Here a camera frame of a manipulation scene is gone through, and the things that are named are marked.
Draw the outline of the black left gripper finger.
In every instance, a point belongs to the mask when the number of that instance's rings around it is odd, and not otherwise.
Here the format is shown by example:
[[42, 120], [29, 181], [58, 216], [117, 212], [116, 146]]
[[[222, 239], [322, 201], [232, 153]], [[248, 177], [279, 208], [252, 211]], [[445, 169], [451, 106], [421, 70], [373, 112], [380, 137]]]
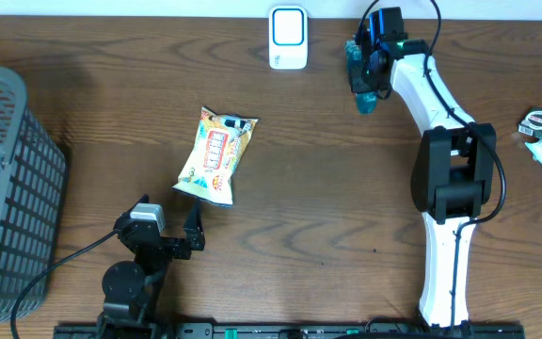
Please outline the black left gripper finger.
[[140, 203], [149, 203], [150, 197], [148, 194], [144, 194], [130, 209], [129, 211], [132, 211], [138, 204]]
[[191, 250], [203, 251], [205, 248], [205, 235], [201, 220], [200, 200], [196, 200], [183, 225], [185, 239]]

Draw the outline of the teal mouthwash bottle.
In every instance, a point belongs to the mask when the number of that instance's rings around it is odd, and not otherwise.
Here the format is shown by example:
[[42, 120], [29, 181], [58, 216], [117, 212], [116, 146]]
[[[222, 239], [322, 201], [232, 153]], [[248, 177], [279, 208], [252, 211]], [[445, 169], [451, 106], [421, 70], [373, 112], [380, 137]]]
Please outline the teal mouthwash bottle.
[[358, 111], [361, 115], [371, 114], [376, 107], [375, 92], [366, 83], [367, 69], [364, 67], [361, 49], [354, 40], [344, 44], [346, 68], [351, 92], [355, 96]]

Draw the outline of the yellow snack bag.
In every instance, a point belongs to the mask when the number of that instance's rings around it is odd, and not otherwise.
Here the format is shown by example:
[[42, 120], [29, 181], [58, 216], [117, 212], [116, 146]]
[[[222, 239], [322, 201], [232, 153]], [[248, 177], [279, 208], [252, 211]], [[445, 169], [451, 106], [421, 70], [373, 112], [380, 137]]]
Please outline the yellow snack bag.
[[212, 204], [232, 206], [231, 177], [258, 121], [219, 115], [203, 106], [194, 147], [173, 189]]

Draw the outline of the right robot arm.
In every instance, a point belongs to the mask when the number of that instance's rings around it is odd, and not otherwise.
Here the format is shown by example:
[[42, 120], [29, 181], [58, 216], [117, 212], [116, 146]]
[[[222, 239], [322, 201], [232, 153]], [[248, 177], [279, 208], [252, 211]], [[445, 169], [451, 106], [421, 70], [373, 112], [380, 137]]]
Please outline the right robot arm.
[[346, 54], [348, 83], [358, 111], [399, 95], [422, 136], [410, 179], [411, 197], [425, 229], [425, 273], [418, 310], [431, 329], [455, 331], [469, 320], [466, 302], [470, 242], [487, 222], [481, 209], [492, 180], [506, 189], [496, 154], [496, 131], [478, 123], [442, 81], [433, 43], [413, 40], [402, 11], [367, 8]]

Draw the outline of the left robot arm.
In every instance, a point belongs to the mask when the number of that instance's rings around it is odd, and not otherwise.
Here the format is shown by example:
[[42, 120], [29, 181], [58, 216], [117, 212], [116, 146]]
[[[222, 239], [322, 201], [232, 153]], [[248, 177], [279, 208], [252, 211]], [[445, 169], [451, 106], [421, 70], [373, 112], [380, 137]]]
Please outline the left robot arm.
[[113, 230], [135, 256], [120, 261], [103, 276], [103, 312], [97, 320], [98, 338], [168, 338], [172, 326], [156, 315], [156, 304], [169, 264], [188, 260], [205, 248], [200, 202], [194, 202], [183, 225], [185, 237], [166, 237], [162, 206], [147, 195], [116, 220]]

